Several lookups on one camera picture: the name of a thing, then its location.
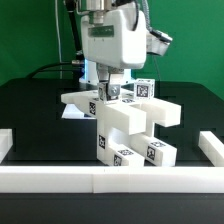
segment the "green backdrop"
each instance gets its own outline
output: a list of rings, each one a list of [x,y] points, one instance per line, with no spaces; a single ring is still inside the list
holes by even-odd
[[[157,57],[161,80],[201,83],[224,99],[224,1],[149,0],[149,4],[152,26],[174,38],[167,54]],[[69,20],[63,1],[58,5],[63,60],[71,60]],[[59,61],[54,7],[54,0],[0,0],[0,84]],[[158,78],[151,56],[133,76]]]

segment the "black table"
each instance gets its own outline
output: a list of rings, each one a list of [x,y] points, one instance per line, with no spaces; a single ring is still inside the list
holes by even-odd
[[[14,79],[0,87],[0,128],[12,128],[14,136],[1,165],[102,166],[92,150],[97,121],[61,119],[60,95],[90,89],[46,79]],[[178,148],[176,165],[212,166],[197,146],[199,132],[212,131],[224,141],[224,101],[195,83],[156,83],[155,96],[182,106],[180,125],[155,131]],[[224,195],[0,194],[0,208],[4,224],[223,223]]]

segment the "stacked blocks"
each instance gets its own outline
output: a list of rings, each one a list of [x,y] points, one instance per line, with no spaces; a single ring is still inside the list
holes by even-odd
[[[143,166],[144,157],[156,166],[175,165],[177,149],[154,138],[154,128],[155,123],[179,124],[181,107],[153,98],[154,84],[154,80],[137,80],[135,90],[145,85],[147,94],[121,89],[121,98],[113,104],[99,100],[97,91],[62,95],[62,102],[73,103],[97,119],[97,158],[104,164]]]

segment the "white border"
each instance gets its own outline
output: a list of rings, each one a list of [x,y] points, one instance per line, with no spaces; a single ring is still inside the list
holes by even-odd
[[[224,193],[224,168],[2,166],[0,193]]]

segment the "white block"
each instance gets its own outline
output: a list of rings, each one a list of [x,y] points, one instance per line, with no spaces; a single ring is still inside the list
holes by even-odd
[[[133,135],[131,147],[156,166],[175,166],[177,149],[157,138]]]
[[[147,112],[147,120],[164,127],[180,124],[181,106],[152,98],[142,103],[141,109]]]
[[[0,129],[0,163],[12,147],[12,130]]]
[[[64,119],[84,119],[84,113],[80,111],[74,104],[67,104],[62,114]]]
[[[105,108],[105,123],[132,135],[146,130],[146,113],[122,103],[108,105]]]
[[[67,93],[61,95],[61,102],[65,104],[75,104],[76,107],[85,114],[94,117],[92,113],[93,105],[90,101],[98,98],[98,91],[85,91],[76,93]]]
[[[216,167],[224,167],[224,145],[210,131],[201,131],[198,146]]]
[[[0,192],[92,193],[92,167],[3,167]]]
[[[93,175],[93,193],[129,192],[128,167],[106,167]]]
[[[113,144],[106,151],[105,163],[109,166],[143,167],[145,158],[125,145]]]

